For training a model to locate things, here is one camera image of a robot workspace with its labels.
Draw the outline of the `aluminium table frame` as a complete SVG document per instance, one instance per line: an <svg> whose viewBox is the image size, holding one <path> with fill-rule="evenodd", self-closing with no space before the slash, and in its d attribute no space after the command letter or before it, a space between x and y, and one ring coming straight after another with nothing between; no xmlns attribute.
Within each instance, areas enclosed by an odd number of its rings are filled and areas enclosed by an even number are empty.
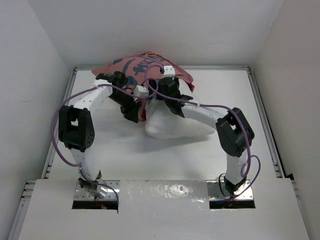
<svg viewBox="0 0 320 240"><path fill-rule="evenodd" d="M306 240L247 67L187 67L190 91L156 65L146 93L124 91L127 73L78 69L51 122L47 179L33 185L21 240ZM157 139L140 102L167 95L167 115L215 129Z"/></svg>

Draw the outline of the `metal base plate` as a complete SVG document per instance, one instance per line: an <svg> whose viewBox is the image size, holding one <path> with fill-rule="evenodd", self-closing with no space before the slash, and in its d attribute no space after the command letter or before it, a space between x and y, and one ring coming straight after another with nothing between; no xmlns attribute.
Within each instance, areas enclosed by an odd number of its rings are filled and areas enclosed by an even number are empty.
<svg viewBox="0 0 320 240"><path fill-rule="evenodd" d="M75 192L74 192L74 200L79 201L88 201L94 200L97 198L98 200L102 201L116 201L117 194L120 193L120 181L119 180L100 180L100 184L102 185L90 185L90 184L83 184L81 183L81 179L79 179L76 183Z"/></svg>
<svg viewBox="0 0 320 240"><path fill-rule="evenodd" d="M223 180L207 180L207 190L208 196L211 201L222 201L227 200L230 197L235 196L237 201L253 201L254 194L251 187L251 181L247 180L244 184L240 186L238 190L231 195L225 188L225 183Z"/></svg>

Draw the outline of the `red and pink pillowcase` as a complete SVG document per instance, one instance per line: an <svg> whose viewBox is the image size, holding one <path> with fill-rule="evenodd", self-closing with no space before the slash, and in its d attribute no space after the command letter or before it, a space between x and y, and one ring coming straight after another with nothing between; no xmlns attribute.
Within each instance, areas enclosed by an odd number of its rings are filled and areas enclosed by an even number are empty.
<svg viewBox="0 0 320 240"><path fill-rule="evenodd" d="M173 66L175 69L174 77L163 77L161 68L163 66ZM190 96L190 93L182 93L182 82L185 82L189 90L194 90L193 77L179 65L173 63L167 58L153 53L145 52L138 55L127 56L115 59L113 62L92 70L96 79L105 79L110 76L109 82L121 89L134 89L137 85L146 87L145 80L149 79L149 84L155 89L158 80L158 90L162 86L176 87L181 94ZM141 122L146 121L146 100L136 100L140 103L138 119Z"/></svg>

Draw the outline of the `white front cover board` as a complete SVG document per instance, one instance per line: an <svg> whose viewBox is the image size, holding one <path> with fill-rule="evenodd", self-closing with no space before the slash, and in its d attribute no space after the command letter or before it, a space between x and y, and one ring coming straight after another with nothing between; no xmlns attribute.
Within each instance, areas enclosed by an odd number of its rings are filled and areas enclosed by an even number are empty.
<svg viewBox="0 0 320 240"><path fill-rule="evenodd" d="M118 210L73 209L74 180L38 180L21 240L306 240L289 180L253 188L254 208L210 209L205 181L120 182Z"/></svg>

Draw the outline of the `white pillow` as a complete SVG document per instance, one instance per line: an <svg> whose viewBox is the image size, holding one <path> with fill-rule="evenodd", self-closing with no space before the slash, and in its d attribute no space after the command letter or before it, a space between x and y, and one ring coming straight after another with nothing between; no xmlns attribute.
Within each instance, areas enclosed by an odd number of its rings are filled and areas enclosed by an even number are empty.
<svg viewBox="0 0 320 240"><path fill-rule="evenodd" d="M197 120L173 114L164 100L148 100L145 115L145 131L157 139L206 137L215 133L214 128Z"/></svg>

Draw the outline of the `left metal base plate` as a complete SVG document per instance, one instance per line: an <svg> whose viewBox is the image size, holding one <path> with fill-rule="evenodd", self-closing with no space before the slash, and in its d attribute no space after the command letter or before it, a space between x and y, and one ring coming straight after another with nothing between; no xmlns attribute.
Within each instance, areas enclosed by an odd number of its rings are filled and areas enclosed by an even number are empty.
<svg viewBox="0 0 320 240"><path fill-rule="evenodd" d="M88 201L94 200L97 198L98 200L102 201L116 201L117 194L120 193L120 181L119 180L100 180L100 184L102 185L90 185L90 184L83 184L81 183L81 179L79 179L76 183L75 192L74 192L74 200L79 201Z"/></svg>

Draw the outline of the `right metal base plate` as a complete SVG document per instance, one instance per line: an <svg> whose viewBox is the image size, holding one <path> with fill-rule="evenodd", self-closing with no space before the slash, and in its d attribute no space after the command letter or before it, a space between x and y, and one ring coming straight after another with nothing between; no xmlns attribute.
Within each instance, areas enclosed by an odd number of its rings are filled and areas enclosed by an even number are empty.
<svg viewBox="0 0 320 240"><path fill-rule="evenodd" d="M222 201L227 200L230 197L235 196L237 201L253 201L254 194L251 187L251 181L247 180L244 184L240 186L238 190L231 195L225 188L225 183L223 180L207 180L207 190L208 196L211 201Z"/></svg>

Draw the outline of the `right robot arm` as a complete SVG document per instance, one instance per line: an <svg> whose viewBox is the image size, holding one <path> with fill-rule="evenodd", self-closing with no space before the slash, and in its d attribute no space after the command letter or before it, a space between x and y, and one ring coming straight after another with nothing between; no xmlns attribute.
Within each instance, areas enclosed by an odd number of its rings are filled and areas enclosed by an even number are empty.
<svg viewBox="0 0 320 240"><path fill-rule="evenodd" d="M177 77L164 77L155 81L156 98L164 101L172 114L196 120L218 134L221 148L227 156L224 175L225 189L230 195L245 183L251 166L250 147L255 133L243 112L222 105L198 103L190 93L182 93L182 84Z"/></svg>

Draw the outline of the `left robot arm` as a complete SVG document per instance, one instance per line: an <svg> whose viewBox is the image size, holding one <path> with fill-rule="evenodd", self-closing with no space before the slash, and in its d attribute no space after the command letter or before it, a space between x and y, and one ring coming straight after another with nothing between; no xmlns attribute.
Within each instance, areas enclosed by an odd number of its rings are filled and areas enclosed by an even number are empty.
<svg viewBox="0 0 320 240"><path fill-rule="evenodd" d="M127 83L128 78L120 71L111 75L100 73L95 77L92 91L84 94L75 104L64 105L59 110L58 139L74 157L80 171L78 181L88 192L97 193L99 187L96 184L101 179L101 171L86 155L86 150L92 146L95 139L93 112L109 98L120 105L125 119L139 122L138 111L142 104L120 91L126 88Z"/></svg>

